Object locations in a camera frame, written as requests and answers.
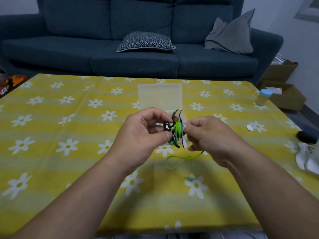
dark blue sofa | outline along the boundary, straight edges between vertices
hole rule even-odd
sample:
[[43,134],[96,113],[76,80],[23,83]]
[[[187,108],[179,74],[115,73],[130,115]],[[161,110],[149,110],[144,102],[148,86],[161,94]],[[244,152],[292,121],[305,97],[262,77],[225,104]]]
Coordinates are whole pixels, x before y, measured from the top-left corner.
[[[252,55],[204,49],[217,17],[229,23],[244,0],[38,0],[39,13],[0,16],[0,66],[37,73],[258,84],[282,46],[276,34],[251,29]],[[171,37],[172,53],[115,50],[130,32]]]

tablecloth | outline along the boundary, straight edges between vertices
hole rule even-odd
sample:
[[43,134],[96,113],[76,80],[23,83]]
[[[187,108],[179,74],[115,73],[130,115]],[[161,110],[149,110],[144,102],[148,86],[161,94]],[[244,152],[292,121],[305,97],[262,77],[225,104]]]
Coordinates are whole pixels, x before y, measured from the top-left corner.
[[[188,119],[221,119],[319,198],[319,180],[294,161],[299,128],[270,101],[256,106],[251,83],[38,74],[0,100],[0,235],[19,229],[108,151],[125,118],[139,110],[142,83],[181,83]],[[197,152],[155,149],[123,181],[100,233],[258,226],[227,169],[204,153],[193,168],[185,161],[168,170],[170,155]],[[184,178],[192,176],[193,183]]]

cardboard box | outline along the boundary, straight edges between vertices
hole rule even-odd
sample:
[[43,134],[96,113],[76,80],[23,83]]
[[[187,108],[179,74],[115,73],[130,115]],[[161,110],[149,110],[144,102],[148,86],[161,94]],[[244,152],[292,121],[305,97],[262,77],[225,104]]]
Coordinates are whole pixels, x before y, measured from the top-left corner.
[[278,108],[290,109],[300,111],[305,104],[306,97],[291,84],[283,84],[275,81],[262,80],[257,88],[259,90],[265,89],[265,87],[281,87],[282,94],[272,94],[269,100],[272,101]]
[[297,68],[298,63],[286,60],[281,65],[270,65],[266,70],[262,80],[271,80],[276,82],[285,83],[294,70]]

person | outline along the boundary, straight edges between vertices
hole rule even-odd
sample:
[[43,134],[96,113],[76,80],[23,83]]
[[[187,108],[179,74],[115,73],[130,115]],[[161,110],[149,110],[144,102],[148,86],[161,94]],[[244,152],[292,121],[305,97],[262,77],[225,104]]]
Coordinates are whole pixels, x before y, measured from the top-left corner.
[[[171,139],[156,125],[164,122],[171,117],[156,108],[129,115],[106,155],[10,238],[93,238],[125,177]],[[269,238],[318,238],[319,201],[284,169],[217,118],[191,119],[184,132],[189,151],[231,172]]]

hand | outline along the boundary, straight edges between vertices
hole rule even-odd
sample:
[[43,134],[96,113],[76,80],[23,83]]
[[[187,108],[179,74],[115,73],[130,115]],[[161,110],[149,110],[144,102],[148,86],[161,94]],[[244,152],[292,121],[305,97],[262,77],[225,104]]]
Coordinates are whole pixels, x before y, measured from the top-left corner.
[[193,143],[189,151],[204,150],[222,167],[227,167],[229,160],[249,146],[228,125],[212,116],[188,120],[183,131]]
[[124,171],[133,173],[144,164],[153,150],[173,136],[156,123],[173,123],[172,118],[157,108],[147,108],[127,116],[107,156],[116,159]]

